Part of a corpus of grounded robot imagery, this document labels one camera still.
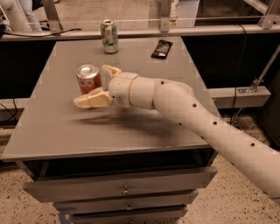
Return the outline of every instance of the soda can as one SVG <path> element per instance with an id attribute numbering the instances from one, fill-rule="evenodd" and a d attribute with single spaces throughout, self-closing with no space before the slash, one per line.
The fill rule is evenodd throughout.
<path id="1" fill-rule="evenodd" d="M 116 24 L 110 19 L 101 23 L 101 37 L 105 53 L 116 53 L 119 50 Z"/>
<path id="2" fill-rule="evenodd" d="M 102 77 L 98 67 L 93 65 L 84 65 L 78 68 L 77 80 L 80 85 L 80 91 L 83 95 L 102 86 Z"/>

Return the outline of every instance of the table top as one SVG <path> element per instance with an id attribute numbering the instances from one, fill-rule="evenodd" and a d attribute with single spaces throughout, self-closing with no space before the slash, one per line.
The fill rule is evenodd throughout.
<path id="1" fill-rule="evenodd" d="M 164 119 L 156 110 L 74 106 L 73 99 L 81 95 L 75 76 L 78 67 L 107 64 L 143 77 L 187 83 L 198 100 L 218 116 L 181 37 L 164 38 L 173 42 L 167 59 L 151 58 L 160 39 L 119 39 L 115 54 L 106 54 L 100 40 L 57 42 L 1 159 L 27 161 L 208 147 L 199 136 Z M 109 78 L 102 71 L 101 79 L 107 89 Z"/>

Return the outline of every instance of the red soda can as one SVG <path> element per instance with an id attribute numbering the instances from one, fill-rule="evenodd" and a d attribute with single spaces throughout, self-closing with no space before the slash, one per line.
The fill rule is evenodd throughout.
<path id="1" fill-rule="evenodd" d="M 80 91 L 83 95 L 102 86 L 102 78 L 97 66 L 81 66 L 78 68 L 76 76 L 80 85 Z"/>

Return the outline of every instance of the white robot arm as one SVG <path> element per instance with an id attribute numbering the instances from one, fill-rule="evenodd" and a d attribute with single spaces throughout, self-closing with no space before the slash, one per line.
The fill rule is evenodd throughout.
<path id="1" fill-rule="evenodd" d="M 122 73 L 111 66 L 104 66 L 103 71 L 112 78 L 108 92 L 96 89 L 94 94 L 83 95 L 74 100 L 78 107 L 108 106 L 112 99 L 120 106 L 156 109 L 201 136 L 280 205 L 280 153 L 212 115 L 184 83 Z M 103 95 L 106 103 L 97 103 L 101 99 L 97 95 Z"/>

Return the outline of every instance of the drawer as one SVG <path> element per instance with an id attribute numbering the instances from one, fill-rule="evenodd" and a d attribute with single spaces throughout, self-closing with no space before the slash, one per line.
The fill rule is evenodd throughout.
<path id="1" fill-rule="evenodd" d="M 216 172 L 215 167 L 203 167 L 55 179 L 24 183 L 24 189 L 40 202 L 101 199 L 204 188 Z"/>
<path id="2" fill-rule="evenodd" d="M 56 202 L 53 205 L 62 214 L 90 214 L 109 211 L 132 211 L 140 208 L 169 207 L 191 204 L 198 195 L 196 190 L 169 193 L 153 193 L 111 199 Z"/>
<path id="3" fill-rule="evenodd" d="M 71 221 L 73 224 L 137 224 L 139 221 L 178 219 L 186 212 L 185 206 L 172 206 L 135 212 L 71 215 Z"/>
<path id="4" fill-rule="evenodd" d="M 34 180 L 48 180 L 205 167 L 213 158 L 213 149 L 202 148 L 34 160 L 23 164 Z"/>

